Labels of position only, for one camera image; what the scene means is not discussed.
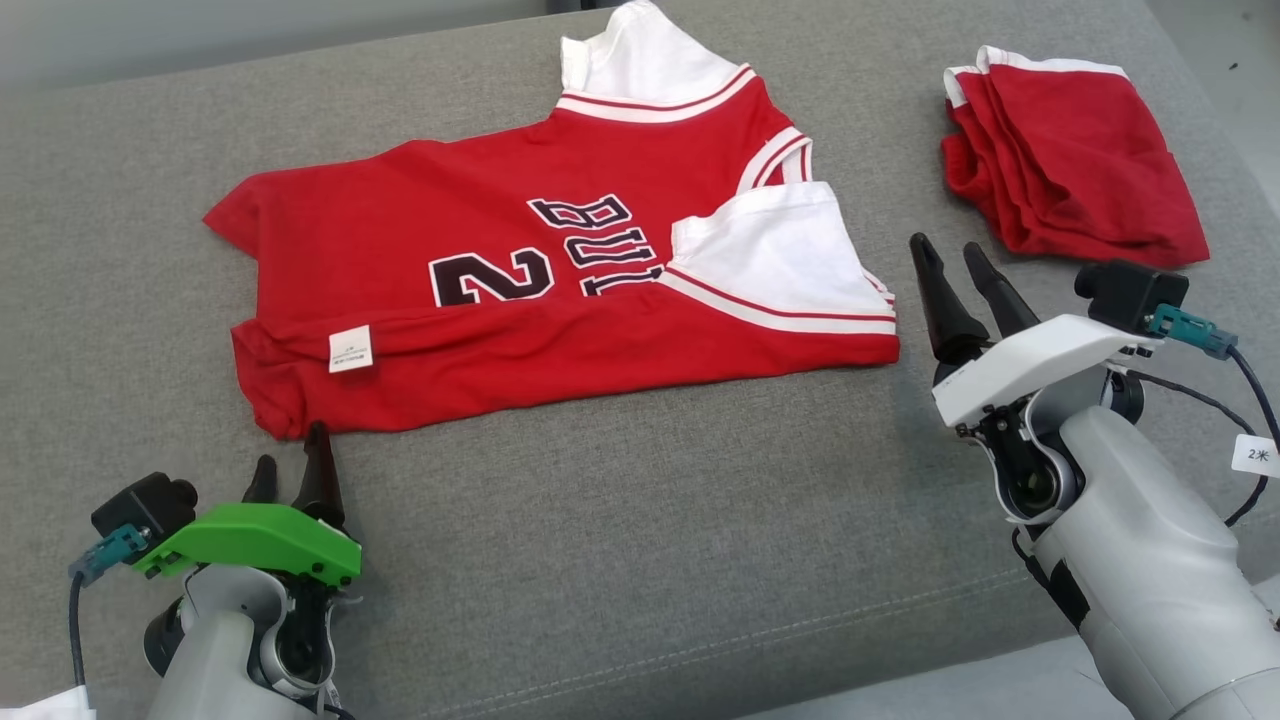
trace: black cable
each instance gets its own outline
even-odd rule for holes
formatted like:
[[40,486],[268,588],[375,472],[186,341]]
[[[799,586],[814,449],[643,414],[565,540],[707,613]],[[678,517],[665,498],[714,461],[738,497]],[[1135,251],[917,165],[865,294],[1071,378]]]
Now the black cable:
[[72,578],[72,597],[67,602],[67,629],[72,637],[72,678],[76,687],[84,684],[84,655],[79,646],[79,589],[84,584],[84,573]]
[[[1231,354],[1231,352],[1235,352],[1234,347],[1230,351],[1228,351],[1228,354]],[[1251,368],[1249,369],[1249,374],[1252,374],[1252,373],[1253,373],[1253,369]],[[1181,383],[1175,383],[1172,380],[1166,380],[1164,378],[1157,378],[1156,375],[1148,375],[1147,373],[1143,373],[1140,370],[1128,370],[1125,374],[1128,377],[1135,379],[1135,380],[1144,380],[1144,382],[1148,382],[1151,384],[1171,389],[1174,392],[1180,392],[1183,395],[1187,395],[1187,396],[1194,397],[1196,400],[1199,400],[1204,405],[1208,405],[1208,406],[1212,406],[1212,407],[1217,407],[1219,410],[1221,410],[1221,413],[1224,415],[1226,415],[1228,418],[1230,418],[1231,421],[1235,423],[1236,425],[1239,425],[1240,429],[1243,429],[1245,433],[1248,433],[1251,436],[1257,434],[1257,433],[1253,432],[1253,425],[1251,425],[1238,413],[1235,413],[1234,410],[1231,410],[1226,405],[1222,405],[1217,400],[1215,400],[1215,398],[1204,395],[1203,392],[1192,389],[1192,388],[1189,388],[1189,387],[1187,387],[1187,386],[1184,386]],[[1258,387],[1258,392],[1261,392],[1261,386]],[[1270,411],[1271,405],[1266,404],[1265,407],[1266,407],[1266,410],[1263,410],[1263,414],[1266,414],[1266,413]],[[1226,524],[1228,528],[1235,527],[1235,524],[1240,521],[1240,518],[1244,518],[1251,510],[1253,510],[1253,506],[1258,503],[1258,498],[1262,497],[1262,493],[1266,489],[1267,489],[1267,477],[1266,475],[1258,475],[1258,483],[1256,486],[1253,486],[1253,492],[1249,493],[1248,500],[1245,500],[1235,510],[1235,512],[1231,512],[1231,515],[1228,516],[1228,519],[1224,520],[1222,523]]]
[[1253,374],[1253,368],[1249,366],[1249,361],[1244,359],[1244,355],[1235,347],[1226,348],[1228,356],[1235,360],[1235,364],[1240,366],[1240,372],[1244,373],[1244,379],[1249,382],[1249,387],[1253,388],[1253,395],[1258,398],[1258,405],[1262,406],[1262,418],[1267,421],[1267,432],[1271,433],[1271,439],[1280,442],[1280,424],[1276,423],[1276,414],[1271,409],[1271,401],[1267,400],[1267,391],[1262,389],[1262,382],[1258,377]]
[[1222,411],[1224,415],[1226,415],[1228,418],[1230,418],[1230,420],[1233,423],[1235,423],[1236,425],[1239,425],[1244,432],[1249,433],[1251,436],[1256,434],[1253,432],[1253,425],[1251,425],[1244,418],[1242,418],[1240,415],[1238,415],[1234,410],[1231,410],[1226,405],[1222,405],[1217,400],[1213,400],[1212,397],[1204,395],[1203,392],[1192,389],[1192,388],[1189,388],[1189,387],[1187,387],[1187,386],[1184,386],[1181,383],[1175,383],[1172,380],[1166,380],[1164,378],[1157,378],[1156,375],[1148,375],[1147,373],[1143,373],[1140,370],[1126,370],[1125,375],[1130,377],[1130,378],[1134,378],[1134,379],[1138,379],[1138,380],[1148,382],[1151,384],[1156,384],[1156,386],[1160,386],[1160,387],[1164,387],[1164,388],[1169,388],[1169,389],[1171,389],[1174,392],[1180,392],[1183,395],[1189,395],[1190,397],[1194,397],[1196,400],[1199,400],[1204,405],[1210,405],[1212,407],[1217,407],[1219,410]]
[[347,712],[346,710],[343,710],[343,708],[340,708],[340,707],[338,707],[335,705],[326,705],[326,706],[324,706],[324,710],[325,710],[325,712],[332,712],[332,714],[337,715],[338,720],[356,720],[355,715]]
[[[1253,396],[1258,398],[1258,406],[1262,407],[1262,418],[1267,423],[1267,432],[1271,433],[1272,442],[1280,442],[1280,424],[1276,423],[1275,410],[1271,409],[1271,401],[1267,400],[1267,391],[1262,388],[1262,382],[1258,375],[1254,374],[1253,368],[1249,366],[1249,361],[1244,359],[1244,355],[1233,345],[1226,348],[1226,354],[1244,373],[1244,379],[1248,380],[1249,387],[1253,389]],[[1262,497],[1262,491],[1267,489],[1267,478],[1262,475],[1258,479],[1257,487],[1253,488],[1253,495],[1244,501],[1244,505],[1239,510],[1231,514],[1226,519],[1226,527],[1234,525],[1240,518],[1245,515],[1253,506],[1258,503],[1258,498]]]
[[1023,552],[1023,546],[1018,544],[1018,528],[1014,528],[1012,541],[1014,541],[1014,552],[1018,553],[1018,557],[1021,559],[1023,562],[1030,562],[1032,561],[1030,556]]

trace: gray couch cushion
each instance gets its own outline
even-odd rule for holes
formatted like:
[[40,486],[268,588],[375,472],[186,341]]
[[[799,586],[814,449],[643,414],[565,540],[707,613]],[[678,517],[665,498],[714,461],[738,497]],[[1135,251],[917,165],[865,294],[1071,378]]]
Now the gray couch cushion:
[[[673,0],[749,60],[817,141],[868,268],[899,293],[902,361],[499,413],[335,441],[366,601],[335,628],[357,716],[730,717],[1064,635],[1021,571],[982,455],[929,404],[933,369],[905,242],[959,268],[991,245],[941,182],[942,68],[989,42],[1124,65],[1185,172],[1215,259],[1188,307],[1239,331],[1272,387],[1280,222],[1140,0]],[[255,268],[200,223],[246,176],[541,118],[557,38],[604,13],[355,45],[4,104],[5,336],[0,705],[70,682],[64,568],[88,514],[152,469],[239,497],[257,429],[228,328]],[[995,254],[1043,314],[1080,311],[1075,265]],[[966,286],[961,296],[979,307]],[[1152,364],[1256,418],[1236,373],[1189,348]],[[1224,514],[1234,429],[1152,391],[1142,423]],[[285,492],[292,487],[287,484]],[[1252,578],[1280,570],[1280,496],[1242,524]],[[137,647],[177,583],[116,571],[86,592],[91,696],[138,717]]]

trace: folded red shirt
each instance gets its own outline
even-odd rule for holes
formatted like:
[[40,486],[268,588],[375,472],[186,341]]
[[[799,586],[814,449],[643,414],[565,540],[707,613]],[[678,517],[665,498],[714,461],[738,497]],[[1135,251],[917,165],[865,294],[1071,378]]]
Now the folded red shirt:
[[947,186],[1014,252],[1208,259],[1178,163],[1121,68],[984,46],[943,88],[961,129],[942,142]]

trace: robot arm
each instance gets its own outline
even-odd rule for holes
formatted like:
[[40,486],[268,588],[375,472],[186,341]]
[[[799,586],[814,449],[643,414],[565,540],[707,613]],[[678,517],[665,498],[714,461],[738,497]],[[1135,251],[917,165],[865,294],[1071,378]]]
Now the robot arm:
[[[1160,347],[1157,318],[1185,320],[1185,278],[1093,268],[1076,283],[1091,318],[1039,323],[970,245],[1004,334],[988,348],[924,236],[911,252],[940,414],[987,452],[1015,547],[1111,693],[1137,720],[1280,717],[1280,634],[1236,565],[1235,536],[1133,425],[1142,386],[1111,365]],[[1226,356],[1234,337],[1196,327],[1206,352]]]
[[196,516],[196,491],[154,473],[92,515],[104,539],[70,566],[74,603],[124,562],[147,579],[183,574],[183,594],[143,635],[161,675],[148,720],[315,720],[342,710],[333,689],[329,620],[360,577],[361,547],[343,528],[342,492],[321,423],[305,443],[307,465],[292,505],[278,505],[275,461],[259,460],[243,501]]

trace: label sticker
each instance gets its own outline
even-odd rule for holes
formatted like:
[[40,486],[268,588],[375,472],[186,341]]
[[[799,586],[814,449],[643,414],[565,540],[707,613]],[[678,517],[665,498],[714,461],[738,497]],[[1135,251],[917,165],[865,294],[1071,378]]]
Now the label sticker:
[[372,364],[374,346],[369,341],[369,325],[360,325],[329,336],[330,373],[367,368]]
[[1231,469],[1253,475],[1280,478],[1280,457],[1276,457],[1275,441],[1257,436],[1235,436]]

